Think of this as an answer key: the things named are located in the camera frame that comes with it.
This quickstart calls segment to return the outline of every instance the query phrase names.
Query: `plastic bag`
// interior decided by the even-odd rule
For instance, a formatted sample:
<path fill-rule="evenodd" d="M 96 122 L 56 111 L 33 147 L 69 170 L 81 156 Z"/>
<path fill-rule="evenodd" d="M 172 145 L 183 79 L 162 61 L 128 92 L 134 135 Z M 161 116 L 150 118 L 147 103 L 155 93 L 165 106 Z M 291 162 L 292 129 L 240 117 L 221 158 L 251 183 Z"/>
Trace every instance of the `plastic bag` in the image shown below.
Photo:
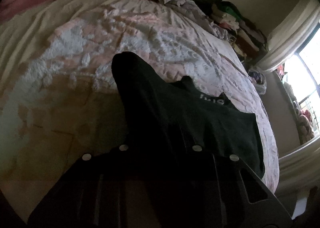
<path fill-rule="evenodd" d="M 258 94 L 265 94 L 267 90 L 267 80 L 259 67 L 250 67 L 248 75 L 255 80 L 252 82 Z"/>

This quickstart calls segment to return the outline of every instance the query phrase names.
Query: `window frame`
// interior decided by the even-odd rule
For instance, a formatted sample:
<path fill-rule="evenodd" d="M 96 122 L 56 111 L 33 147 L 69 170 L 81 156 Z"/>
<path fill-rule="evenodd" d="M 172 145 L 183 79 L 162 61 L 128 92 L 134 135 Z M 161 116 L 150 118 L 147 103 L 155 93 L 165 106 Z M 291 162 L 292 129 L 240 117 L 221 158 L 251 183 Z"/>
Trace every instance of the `window frame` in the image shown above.
<path fill-rule="evenodd" d="M 296 55 L 299 60 L 302 62 L 303 66 L 305 67 L 305 69 L 307 70 L 309 76 L 311 77 L 311 80 L 313 81 L 313 83 L 315 84 L 316 89 L 309 94 L 307 97 L 305 97 L 304 99 L 302 99 L 299 102 L 299 105 L 301 103 L 303 103 L 306 99 L 308 99 L 315 91 L 317 91 L 319 97 L 320 97 L 320 84 L 318 84 L 316 82 L 316 79 L 313 77 L 309 67 L 306 65 L 306 63 L 304 62 L 304 60 L 302 59 L 302 57 L 300 56 L 300 52 L 306 47 L 306 45 L 311 41 L 311 39 L 314 37 L 314 35 L 317 33 L 317 31 L 320 30 L 320 23 L 318 23 L 316 25 L 316 27 L 314 28 L 314 30 L 312 31 L 312 33 L 307 37 L 307 39 L 302 43 L 302 45 L 299 46 L 299 48 L 294 52 L 293 55 Z"/>

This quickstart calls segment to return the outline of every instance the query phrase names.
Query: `black cloth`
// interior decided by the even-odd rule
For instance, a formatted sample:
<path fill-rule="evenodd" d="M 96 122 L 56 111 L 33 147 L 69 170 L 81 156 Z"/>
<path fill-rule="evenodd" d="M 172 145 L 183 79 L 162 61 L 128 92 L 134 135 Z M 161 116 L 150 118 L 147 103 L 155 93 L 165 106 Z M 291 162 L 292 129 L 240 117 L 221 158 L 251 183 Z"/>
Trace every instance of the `black cloth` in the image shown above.
<path fill-rule="evenodd" d="M 28 225 L 17 216 L 0 191 L 0 227 L 126 228 L 130 210 L 127 209 L 126 190 L 131 189 L 130 186 L 126 188 L 126 181 L 136 180 L 144 181 L 162 227 L 203 227 L 199 226 L 202 221 L 200 195 L 195 192 L 193 182 L 213 176 L 212 157 L 201 157 L 206 166 L 202 171 L 194 170 L 197 161 L 188 163 L 193 154 L 198 154 L 194 151 L 181 161 L 182 167 L 167 168 L 167 158 L 157 160 L 158 151 L 152 146 L 147 153 L 141 153 L 135 141 L 127 139 L 125 143 L 130 144 L 127 151 L 115 147 L 88 161 L 78 159 L 36 206 Z M 212 189 L 219 196 L 219 189 L 216 186 Z"/>
<path fill-rule="evenodd" d="M 263 177 L 263 149 L 254 113 L 240 112 L 227 100 L 226 105 L 213 102 L 219 99 L 198 91 L 189 77 L 166 83 L 132 52 L 114 56 L 112 74 L 129 132 L 142 151 L 150 146 L 157 149 L 159 160 L 162 153 L 166 155 L 170 168 L 192 146 L 200 145 L 215 155 L 236 154 Z"/>

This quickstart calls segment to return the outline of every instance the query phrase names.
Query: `white curtain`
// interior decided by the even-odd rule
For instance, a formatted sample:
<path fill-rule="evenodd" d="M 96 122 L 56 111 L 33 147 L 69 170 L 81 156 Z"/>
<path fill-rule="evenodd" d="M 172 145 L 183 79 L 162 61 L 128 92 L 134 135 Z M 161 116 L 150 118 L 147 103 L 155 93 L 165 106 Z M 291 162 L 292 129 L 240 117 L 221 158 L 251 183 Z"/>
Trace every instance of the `white curtain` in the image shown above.
<path fill-rule="evenodd" d="M 300 0 L 284 21 L 268 36 L 269 52 L 257 66 L 266 73 L 274 71 L 306 40 L 319 19 L 318 0 Z"/>
<path fill-rule="evenodd" d="M 320 185 L 320 136 L 280 158 L 279 168 L 277 196 Z"/>

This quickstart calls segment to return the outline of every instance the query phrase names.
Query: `pile of clothes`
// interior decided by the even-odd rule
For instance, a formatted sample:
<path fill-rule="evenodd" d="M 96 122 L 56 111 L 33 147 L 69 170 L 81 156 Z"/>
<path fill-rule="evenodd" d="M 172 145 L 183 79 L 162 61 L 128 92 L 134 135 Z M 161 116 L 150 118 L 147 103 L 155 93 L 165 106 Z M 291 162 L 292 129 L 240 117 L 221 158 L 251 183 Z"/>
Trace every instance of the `pile of clothes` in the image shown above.
<path fill-rule="evenodd" d="M 304 144 L 315 137 L 312 116 L 308 110 L 297 110 L 300 140 Z"/>
<path fill-rule="evenodd" d="M 211 18 L 234 36 L 231 45 L 238 56 L 257 61 L 267 53 L 267 38 L 231 2 L 213 4 Z"/>
<path fill-rule="evenodd" d="M 276 70 L 276 73 L 277 73 L 277 75 L 279 76 L 279 78 L 280 78 L 281 81 L 282 81 L 284 75 L 286 74 L 286 73 L 284 72 L 284 64 L 278 66 L 278 68 L 277 68 L 277 70 Z"/>
<path fill-rule="evenodd" d="M 229 41 L 228 31 L 217 26 L 193 0 L 158 0 L 162 5 L 184 15 L 215 37 Z"/>

